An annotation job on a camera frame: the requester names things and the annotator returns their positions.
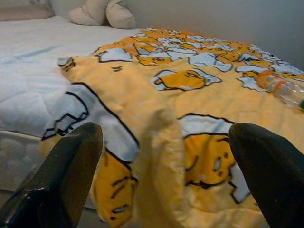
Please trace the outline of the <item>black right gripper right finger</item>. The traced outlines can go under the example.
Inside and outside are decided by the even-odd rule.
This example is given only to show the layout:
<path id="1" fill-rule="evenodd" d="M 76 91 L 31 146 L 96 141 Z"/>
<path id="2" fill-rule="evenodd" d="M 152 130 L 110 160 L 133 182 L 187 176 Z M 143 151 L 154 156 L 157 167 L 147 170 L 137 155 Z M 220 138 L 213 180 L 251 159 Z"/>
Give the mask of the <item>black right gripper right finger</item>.
<path id="1" fill-rule="evenodd" d="M 304 154 L 261 126 L 236 123 L 229 143 L 270 228 L 304 228 Z"/>

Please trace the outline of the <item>yellow cartoon print blanket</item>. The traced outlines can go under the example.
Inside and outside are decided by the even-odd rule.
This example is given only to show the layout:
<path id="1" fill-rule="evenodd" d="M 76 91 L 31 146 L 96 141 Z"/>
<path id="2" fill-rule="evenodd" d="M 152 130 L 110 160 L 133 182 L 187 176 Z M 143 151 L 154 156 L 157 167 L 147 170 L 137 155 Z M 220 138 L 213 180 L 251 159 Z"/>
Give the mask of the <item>yellow cartoon print blanket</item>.
<path id="1" fill-rule="evenodd" d="M 304 71 L 253 44 L 154 28 L 58 66 L 71 84 L 41 149 L 86 122 L 101 126 L 91 196 L 111 228 L 268 228 L 228 131 L 257 124 L 304 152 L 304 112 L 256 83 L 271 71 L 304 86 Z"/>

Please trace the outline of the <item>white quilted mattress pad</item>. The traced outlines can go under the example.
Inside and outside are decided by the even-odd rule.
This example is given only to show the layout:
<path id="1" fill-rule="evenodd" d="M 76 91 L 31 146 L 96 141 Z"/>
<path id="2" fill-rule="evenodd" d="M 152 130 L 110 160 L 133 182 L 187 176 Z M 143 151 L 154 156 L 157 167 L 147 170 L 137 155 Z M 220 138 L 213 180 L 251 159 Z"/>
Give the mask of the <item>white quilted mattress pad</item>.
<path id="1" fill-rule="evenodd" d="M 40 137 L 69 86 L 58 59 L 87 56 L 136 33 L 77 25 L 61 16 L 0 22 L 0 130 Z"/>

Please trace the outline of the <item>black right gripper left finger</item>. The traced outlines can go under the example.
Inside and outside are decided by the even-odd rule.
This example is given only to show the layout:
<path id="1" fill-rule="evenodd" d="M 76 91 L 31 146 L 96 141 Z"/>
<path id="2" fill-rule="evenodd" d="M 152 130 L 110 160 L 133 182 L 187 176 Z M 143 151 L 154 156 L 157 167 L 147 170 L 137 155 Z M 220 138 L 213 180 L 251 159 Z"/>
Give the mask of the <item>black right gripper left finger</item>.
<path id="1" fill-rule="evenodd" d="M 0 228 L 77 228 L 102 149 L 92 122 L 62 137 L 0 208 Z"/>

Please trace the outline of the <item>beige plush toy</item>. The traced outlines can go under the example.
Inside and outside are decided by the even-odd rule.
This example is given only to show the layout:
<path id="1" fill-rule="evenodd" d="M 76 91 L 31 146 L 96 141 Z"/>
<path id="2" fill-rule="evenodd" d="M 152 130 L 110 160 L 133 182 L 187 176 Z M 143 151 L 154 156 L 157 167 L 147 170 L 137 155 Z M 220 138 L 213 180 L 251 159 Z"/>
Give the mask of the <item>beige plush toy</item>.
<path id="1" fill-rule="evenodd" d="M 86 0 L 85 4 L 69 12 L 70 22 L 86 26 L 110 25 L 118 29 L 134 29 L 135 16 L 126 0 Z"/>

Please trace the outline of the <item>clear plastic bottle orange cap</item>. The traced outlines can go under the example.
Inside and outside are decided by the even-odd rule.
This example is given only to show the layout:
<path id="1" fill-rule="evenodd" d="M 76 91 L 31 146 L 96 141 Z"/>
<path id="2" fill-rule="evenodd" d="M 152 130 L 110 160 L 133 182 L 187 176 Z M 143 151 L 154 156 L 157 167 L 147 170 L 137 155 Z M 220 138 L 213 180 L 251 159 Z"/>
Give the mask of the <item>clear plastic bottle orange cap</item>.
<path id="1" fill-rule="evenodd" d="M 259 73 L 256 83 L 285 105 L 304 110 L 304 87 L 287 81 L 270 70 Z"/>

